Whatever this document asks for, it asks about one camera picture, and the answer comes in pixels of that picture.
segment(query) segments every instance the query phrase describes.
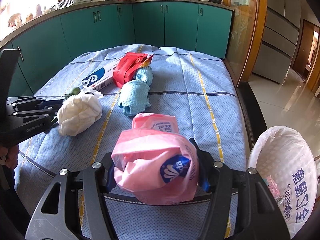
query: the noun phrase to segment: doorway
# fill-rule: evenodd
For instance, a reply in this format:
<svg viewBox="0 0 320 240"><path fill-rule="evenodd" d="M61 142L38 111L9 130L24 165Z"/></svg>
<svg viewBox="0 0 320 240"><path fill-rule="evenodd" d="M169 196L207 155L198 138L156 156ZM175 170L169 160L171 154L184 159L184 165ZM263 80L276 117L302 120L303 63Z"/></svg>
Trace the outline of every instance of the doorway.
<svg viewBox="0 0 320 240"><path fill-rule="evenodd" d="M319 39L319 27L303 20L301 40L293 70L304 80L308 80L314 66Z"/></svg>

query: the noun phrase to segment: teal cabinet door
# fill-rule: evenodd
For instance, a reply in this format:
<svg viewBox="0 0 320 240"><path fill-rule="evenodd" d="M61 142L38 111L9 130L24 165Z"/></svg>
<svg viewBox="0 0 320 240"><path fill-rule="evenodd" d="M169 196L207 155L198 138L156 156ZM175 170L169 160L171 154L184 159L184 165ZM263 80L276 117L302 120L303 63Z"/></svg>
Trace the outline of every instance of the teal cabinet door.
<svg viewBox="0 0 320 240"><path fill-rule="evenodd" d="M3 49L13 49L12 43L9 43ZM16 69L14 71L14 74L12 76L12 80L10 83L8 97L21 97L21 96L32 96L32 95L33 93L21 72L19 64L17 63Z"/></svg>
<svg viewBox="0 0 320 240"><path fill-rule="evenodd" d="M199 4L196 51L225 58L232 11Z"/></svg>
<svg viewBox="0 0 320 240"><path fill-rule="evenodd" d="M117 5L104 5L94 8L97 14L97 35L102 49L109 49L121 45L120 25Z"/></svg>
<svg viewBox="0 0 320 240"><path fill-rule="evenodd" d="M165 2L164 45L185 50L196 50L198 4Z"/></svg>
<svg viewBox="0 0 320 240"><path fill-rule="evenodd" d="M69 12L60 17L72 60L86 52L102 50L97 31L98 15L94 8Z"/></svg>
<svg viewBox="0 0 320 240"><path fill-rule="evenodd" d="M12 44L22 50L18 63L34 93L71 61L60 17L35 26Z"/></svg>
<svg viewBox="0 0 320 240"><path fill-rule="evenodd" d="M132 6L136 43L163 47L164 2L142 2Z"/></svg>
<svg viewBox="0 0 320 240"><path fill-rule="evenodd" d="M118 4L121 45L135 44L132 4Z"/></svg>

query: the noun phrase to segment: cabinet handle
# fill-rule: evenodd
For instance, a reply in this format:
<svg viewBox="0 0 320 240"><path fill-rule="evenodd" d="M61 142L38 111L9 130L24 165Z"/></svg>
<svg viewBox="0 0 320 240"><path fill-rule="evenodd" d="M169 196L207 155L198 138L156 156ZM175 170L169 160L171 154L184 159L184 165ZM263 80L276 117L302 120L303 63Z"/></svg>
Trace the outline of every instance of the cabinet handle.
<svg viewBox="0 0 320 240"><path fill-rule="evenodd" d="M21 53L21 52L20 52L20 57L21 57L21 61L24 62L24 59L23 59L23 56L22 56L22 53Z"/></svg>

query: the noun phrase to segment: white trash bag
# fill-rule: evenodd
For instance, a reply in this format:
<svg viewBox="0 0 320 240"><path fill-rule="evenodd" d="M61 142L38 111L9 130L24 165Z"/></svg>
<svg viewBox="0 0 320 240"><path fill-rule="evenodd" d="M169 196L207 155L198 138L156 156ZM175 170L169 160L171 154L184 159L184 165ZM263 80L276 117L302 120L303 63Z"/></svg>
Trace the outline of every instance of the white trash bag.
<svg viewBox="0 0 320 240"><path fill-rule="evenodd" d="M59 133L76 136L99 120L102 116L99 99L102 97L100 92L85 87L78 95L65 100L57 114Z"/></svg>
<svg viewBox="0 0 320 240"><path fill-rule="evenodd" d="M292 238L309 218L316 199L317 171L308 144L294 129L271 127L254 145L249 167L277 183L285 198L279 208Z"/></svg>

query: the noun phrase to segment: cardboard box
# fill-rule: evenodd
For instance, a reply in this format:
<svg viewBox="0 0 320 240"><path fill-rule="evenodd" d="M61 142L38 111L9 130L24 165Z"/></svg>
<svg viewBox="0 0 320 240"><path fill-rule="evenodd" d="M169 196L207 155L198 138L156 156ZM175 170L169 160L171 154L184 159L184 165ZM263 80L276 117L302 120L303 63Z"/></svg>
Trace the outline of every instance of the cardboard box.
<svg viewBox="0 0 320 240"><path fill-rule="evenodd" d="M90 76L87 76L82 80L82 84L90 89L101 90L112 82L113 71L120 62L121 58L106 64L102 68L93 72Z"/></svg>

